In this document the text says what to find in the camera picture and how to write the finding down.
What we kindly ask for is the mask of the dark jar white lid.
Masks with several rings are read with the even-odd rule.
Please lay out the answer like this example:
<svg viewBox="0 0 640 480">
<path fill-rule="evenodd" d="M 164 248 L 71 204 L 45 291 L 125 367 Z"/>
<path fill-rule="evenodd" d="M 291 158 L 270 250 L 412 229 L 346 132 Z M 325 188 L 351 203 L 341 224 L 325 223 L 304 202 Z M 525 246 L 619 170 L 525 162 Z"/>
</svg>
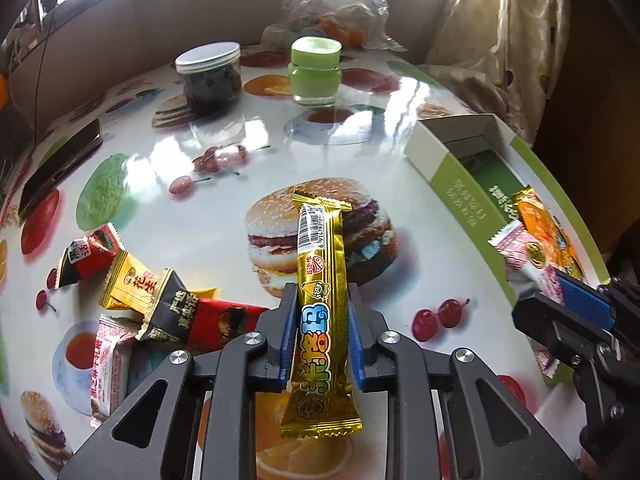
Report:
<svg viewBox="0 0 640 480">
<path fill-rule="evenodd" d="M 206 116 L 226 110 L 242 94 L 241 46 L 235 41 L 203 44 L 175 59 L 186 102 Z"/>
</svg>

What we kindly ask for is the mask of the pink white nougat candy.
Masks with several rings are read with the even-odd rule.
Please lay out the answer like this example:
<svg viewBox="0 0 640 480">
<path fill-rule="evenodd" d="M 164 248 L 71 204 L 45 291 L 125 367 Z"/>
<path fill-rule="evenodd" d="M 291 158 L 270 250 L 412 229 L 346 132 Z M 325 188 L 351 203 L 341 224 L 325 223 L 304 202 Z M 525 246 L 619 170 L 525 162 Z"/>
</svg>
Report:
<svg viewBox="0 0 640 480">
<path fill-rule="evenodd" d="M 515 296 L 541 292 L 557 304 L 564 304 L 560 281 L 541 242 L 521 221 L 513 220 L 488 240 L 506 265 L 506 280 Z"/>
<path fill-rule="evenodd" d="M 101 426 L 127 396 L 131 350 L 137 329 L 102 314 L 93 347 L 90 385 L 92 428 Z"/>
</svg>

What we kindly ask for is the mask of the green cream jar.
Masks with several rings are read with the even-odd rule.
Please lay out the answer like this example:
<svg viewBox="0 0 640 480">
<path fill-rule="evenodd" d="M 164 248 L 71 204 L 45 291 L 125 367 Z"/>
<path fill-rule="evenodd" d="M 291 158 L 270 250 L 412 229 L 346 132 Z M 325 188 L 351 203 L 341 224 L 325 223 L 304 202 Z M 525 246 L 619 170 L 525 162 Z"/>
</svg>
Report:
<svg viewBox="0 0 640 480">
<path fill-rule="evenodd" d="M 291 46 L 288 80 L 294 102 L 325 106 L 335 102 L 342 82 L 342 44 L 331 38 L 300 37 Z"/>
</svg>

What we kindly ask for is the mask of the clear plastic bag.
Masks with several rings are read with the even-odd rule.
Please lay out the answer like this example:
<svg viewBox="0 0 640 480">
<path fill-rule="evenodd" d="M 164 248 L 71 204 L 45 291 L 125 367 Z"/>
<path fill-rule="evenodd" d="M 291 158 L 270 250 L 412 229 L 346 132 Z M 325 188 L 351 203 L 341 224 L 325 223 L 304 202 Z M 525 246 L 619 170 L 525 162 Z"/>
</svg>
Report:
<svg viewBox="0 0 640 480">
<path fill-rule="evenodd" d="M 352 50 L 406 50 L 386 34 L 386 0 L 282 0 L 282 9 L 282 20 L 262 32 L 268 50 L 284 52 L 300 37 L 329 38 Z"/>
</svg>

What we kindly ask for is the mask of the gold candy bar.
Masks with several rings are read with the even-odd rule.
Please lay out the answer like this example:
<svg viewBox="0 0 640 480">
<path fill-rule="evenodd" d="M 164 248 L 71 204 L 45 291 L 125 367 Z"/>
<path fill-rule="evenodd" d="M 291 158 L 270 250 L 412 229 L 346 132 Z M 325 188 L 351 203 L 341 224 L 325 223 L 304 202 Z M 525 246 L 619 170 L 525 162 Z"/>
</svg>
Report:
<svg viewBox="0 0 640 480">
<path fill-rule="evenodd" d="M 169 271 L 165 268 L 154 274 L 130 252 L 120 250 L 108 269 L 99 305 L 106 310 L 131 309 L 150 316 Z"/>
</svg>

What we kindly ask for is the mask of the black smartphone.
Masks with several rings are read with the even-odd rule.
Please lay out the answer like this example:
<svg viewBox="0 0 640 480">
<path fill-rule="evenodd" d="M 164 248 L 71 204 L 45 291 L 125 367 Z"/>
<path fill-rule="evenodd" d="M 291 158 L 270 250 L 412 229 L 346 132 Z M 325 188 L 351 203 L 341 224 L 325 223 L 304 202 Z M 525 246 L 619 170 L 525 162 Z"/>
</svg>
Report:
<svg viewBox="0 0 640 480">
<path fill-rule="evenodd" d="M 95 119 L 62 144 L 26 181 L 18 205 L 18 218 L 25 220 L 35 206 L 102 143 L 101 123 Z"/>
</svg>

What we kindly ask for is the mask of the dark red gold snack pack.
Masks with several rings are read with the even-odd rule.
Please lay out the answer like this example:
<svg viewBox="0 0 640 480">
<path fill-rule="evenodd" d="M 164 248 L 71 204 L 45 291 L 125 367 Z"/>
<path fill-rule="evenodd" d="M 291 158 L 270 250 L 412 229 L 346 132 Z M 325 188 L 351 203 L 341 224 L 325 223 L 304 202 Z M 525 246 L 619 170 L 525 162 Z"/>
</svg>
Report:
<svg viewBox="0 0 640 480">
<path fill-rule="evenodd" d="M 160 276 L 136 339 L 171 342 L 201 352 L 216 351 L 252 332 L 260 316 L 268 311 L 252 304 L 200 298 L 186 288 L 174 270 L 167 269 Z"/>
</svg>

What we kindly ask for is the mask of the beige patterned curtain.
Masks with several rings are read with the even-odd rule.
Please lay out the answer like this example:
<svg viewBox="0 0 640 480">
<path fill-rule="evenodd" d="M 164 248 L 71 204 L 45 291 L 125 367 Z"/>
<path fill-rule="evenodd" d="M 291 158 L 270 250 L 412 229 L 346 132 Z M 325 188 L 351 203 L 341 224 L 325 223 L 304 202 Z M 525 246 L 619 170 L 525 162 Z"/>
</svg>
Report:
<svg viewBox="0 0 640 480">
<path fill-rule="evenodd" d="M 570 0 L 448 0 L 424 68 L 532 145 L 569 31 Z"/>
</svg>

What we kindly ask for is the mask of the green white cardboard box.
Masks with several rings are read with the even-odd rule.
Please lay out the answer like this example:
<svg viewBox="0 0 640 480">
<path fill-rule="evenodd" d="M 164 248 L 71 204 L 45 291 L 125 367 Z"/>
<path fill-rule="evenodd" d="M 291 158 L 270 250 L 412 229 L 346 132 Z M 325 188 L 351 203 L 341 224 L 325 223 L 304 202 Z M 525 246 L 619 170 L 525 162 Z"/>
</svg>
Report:
<svg viewBox="0 0 640 480">
<path fill-rule="evenodd" d="M 492 365 L 501 365 L 534 387 L 569 382 L 566 365 L 545 372 L 511 324 L 515 292 L 503 258 L 488 240 L 518 218 L 512 197 L 530 186 L 576 249 L 585 283 L 608 282 L 608 271 L 585 222 L 552 174 L 494 115 L 434 118 L 413 126 L 404 149 L 416 174 L 407 206 L 393 216 L 401 230 L 400 253 L 411 266 L 410 284 L 434 304 L 446 295 L 471 298 L 461 327 L 439 344 L 468 342 Z"/>
</svg>

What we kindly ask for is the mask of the red triangular snack pack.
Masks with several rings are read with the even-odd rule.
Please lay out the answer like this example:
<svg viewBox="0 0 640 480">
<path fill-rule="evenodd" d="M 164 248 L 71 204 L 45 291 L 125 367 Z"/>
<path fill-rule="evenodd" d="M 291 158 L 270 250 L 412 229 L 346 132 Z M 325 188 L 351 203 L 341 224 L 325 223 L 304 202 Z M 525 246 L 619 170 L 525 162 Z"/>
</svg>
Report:
<svg viewBox="0 0 640 480">
<path fill-rule="evenodd" d="M 76 238 L 58 260 L 54 287 L 73 285 L 107 270 L 116 255 L 124 249 L 125 246 L 111 222 Z"/>
</svg>

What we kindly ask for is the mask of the long gold yellow snack bar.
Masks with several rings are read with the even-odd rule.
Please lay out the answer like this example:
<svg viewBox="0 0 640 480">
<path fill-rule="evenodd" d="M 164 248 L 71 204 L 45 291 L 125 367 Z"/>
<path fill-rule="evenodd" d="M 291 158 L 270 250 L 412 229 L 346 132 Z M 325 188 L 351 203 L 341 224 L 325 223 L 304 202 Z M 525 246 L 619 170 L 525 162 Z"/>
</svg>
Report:
<svg viewBox="0 0 640 480">
<path fill-rule="evenodd" d="M 362 419 L 348 377 L 349 319 L 343 214 L 349 203 L 302 190 L 298 211 L 298 329 L 284 438 L 356 434 Z"/>
</svg>

